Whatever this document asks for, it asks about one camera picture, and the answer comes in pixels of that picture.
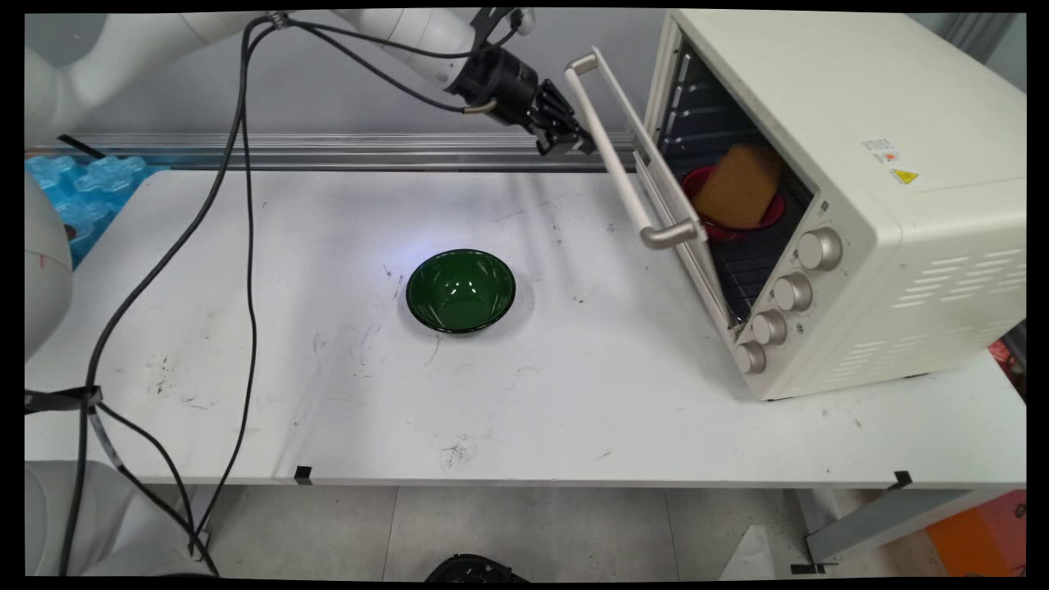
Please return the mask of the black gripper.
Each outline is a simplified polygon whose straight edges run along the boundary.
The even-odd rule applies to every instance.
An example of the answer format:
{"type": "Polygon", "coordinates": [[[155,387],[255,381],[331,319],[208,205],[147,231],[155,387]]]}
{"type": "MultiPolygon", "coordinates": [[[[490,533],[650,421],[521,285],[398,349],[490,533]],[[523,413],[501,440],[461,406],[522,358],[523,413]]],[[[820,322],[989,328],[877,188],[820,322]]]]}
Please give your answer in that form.
{"type": "Polygon", "coordinates": [[[591,156],[596,151],[593,136],[574,117],[566,97],[550,79],[543,80],[543,106],[535,106],[539,93],[538,75],[505,48],[486,46],[468,57],[461,73],[446,88],[469,106],[494,102],[486,115],[504,125],[533,127],[539,156],[562,156],[578,151],[591,156]]]}

